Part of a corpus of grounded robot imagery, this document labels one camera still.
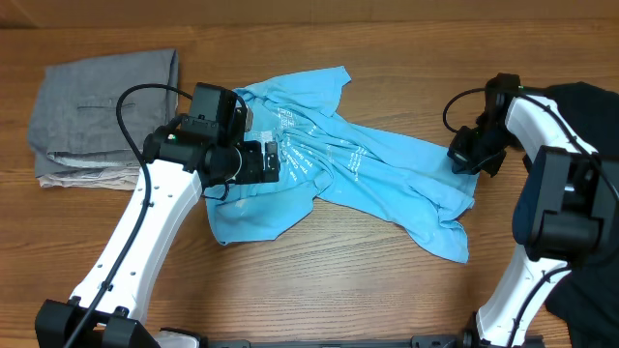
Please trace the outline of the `light blue t-shirt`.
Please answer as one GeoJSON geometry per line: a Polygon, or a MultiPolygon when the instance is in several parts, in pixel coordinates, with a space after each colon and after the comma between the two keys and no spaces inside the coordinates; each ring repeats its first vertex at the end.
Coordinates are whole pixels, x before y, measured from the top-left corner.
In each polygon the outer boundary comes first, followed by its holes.
{"type": "Polygon", "coordinates": [[[253,113],[246,138],[277,144],[280,178],[206,189],[214,237],[222,245],[272,241],[320,198],[393,222],[426,251],[467,262],[458,218],[474,205],[476,177],[453,173],[445,147],[345,121],[337,109],[350,79],[336,67],[237,89],[253,113]]]}

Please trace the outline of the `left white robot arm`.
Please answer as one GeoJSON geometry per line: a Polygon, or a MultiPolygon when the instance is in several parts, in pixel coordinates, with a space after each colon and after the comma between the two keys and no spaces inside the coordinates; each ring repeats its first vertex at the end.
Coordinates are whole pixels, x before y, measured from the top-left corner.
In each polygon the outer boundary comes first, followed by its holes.
{"type": "Polygon", "coordinates": [[[252,114],[244,99],[199,83],[189,112],[157,128],[141,147],[131,200],[88,275],[65,302],[47,300],[35,320],[40,346],[205,347],[180,329],[145,328],[154,285],[175,236],[207,188],[274,183],[278,146],[247,141],[252,114]]]}

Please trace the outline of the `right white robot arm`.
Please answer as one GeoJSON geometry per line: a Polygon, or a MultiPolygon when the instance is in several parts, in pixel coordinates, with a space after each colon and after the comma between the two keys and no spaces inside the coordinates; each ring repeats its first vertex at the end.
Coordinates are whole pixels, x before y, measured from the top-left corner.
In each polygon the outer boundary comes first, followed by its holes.
{"type": "Polygon", "coordinates": [[[527,171],[512,218],[516,248],[490,299],[458,336],[413,345],[542,347],[528,327],[573,270],[614,256],[618,219],[618,96],[584,83],[546,88],[500,73],[480,88],[485,108],[474,128],[456,130],[448,156],[456,174],[495,176],[510,147],[527,171]]]}

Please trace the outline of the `folded grey trousers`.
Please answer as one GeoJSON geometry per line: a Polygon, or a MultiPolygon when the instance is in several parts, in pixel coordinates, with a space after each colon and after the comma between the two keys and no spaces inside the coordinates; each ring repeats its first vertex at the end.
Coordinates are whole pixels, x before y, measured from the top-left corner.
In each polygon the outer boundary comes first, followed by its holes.
{"type": "Polygon", "coordinates": [[[83,59],[45,70],[30,118],[28,145],[43,188],[134,189],[136,145],[176,113],[174,49],[83,59]]]}

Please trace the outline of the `black garment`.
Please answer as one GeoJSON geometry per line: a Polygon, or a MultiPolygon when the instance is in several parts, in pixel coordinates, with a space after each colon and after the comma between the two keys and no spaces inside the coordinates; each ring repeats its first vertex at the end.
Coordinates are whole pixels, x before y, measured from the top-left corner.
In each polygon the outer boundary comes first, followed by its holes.
{"type": "Polygon", "coordinates": [[[544,146],[514,213],[514,235],[535,258],[566,250],[546,309],[566,322],[574,347],[618,344],[618,96],[584,83],[545,88],[593,158],[544,146]]]}

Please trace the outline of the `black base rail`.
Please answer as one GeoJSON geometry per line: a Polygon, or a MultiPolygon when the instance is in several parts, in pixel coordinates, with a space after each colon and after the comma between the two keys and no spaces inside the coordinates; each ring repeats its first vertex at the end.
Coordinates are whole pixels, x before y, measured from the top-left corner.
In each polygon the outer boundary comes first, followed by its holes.
{"type": "Polygon", "coordinates": [[[477,341],[471,333],[414,335],[407,339],[322,340],[287,342],[250,342],[248,340],[207,339],[207,348],[457,348],[492,347],[487,341],[477,341]]]}

